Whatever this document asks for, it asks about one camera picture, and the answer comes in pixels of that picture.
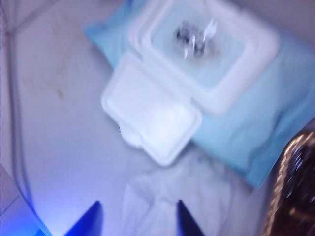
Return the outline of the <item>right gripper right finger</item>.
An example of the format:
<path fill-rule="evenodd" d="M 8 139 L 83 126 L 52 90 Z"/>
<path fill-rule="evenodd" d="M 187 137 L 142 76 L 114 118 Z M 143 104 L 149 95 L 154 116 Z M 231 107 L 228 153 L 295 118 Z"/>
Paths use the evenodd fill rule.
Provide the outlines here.
<path fill-rule="evenodd" d="M 204 233 L 182 200 L 177 202 L 177 235 L 204 236 Z"/>

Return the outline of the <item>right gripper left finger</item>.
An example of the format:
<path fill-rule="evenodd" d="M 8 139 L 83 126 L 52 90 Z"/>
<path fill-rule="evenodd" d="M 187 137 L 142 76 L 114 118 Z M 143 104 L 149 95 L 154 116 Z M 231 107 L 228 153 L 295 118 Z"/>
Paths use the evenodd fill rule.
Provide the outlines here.
<path fill-rule="evenodd" d="M 66 236 L 100 236 L 103 228 L 103 208 L 94 202 L 81 218 L 66 232 Z"/>

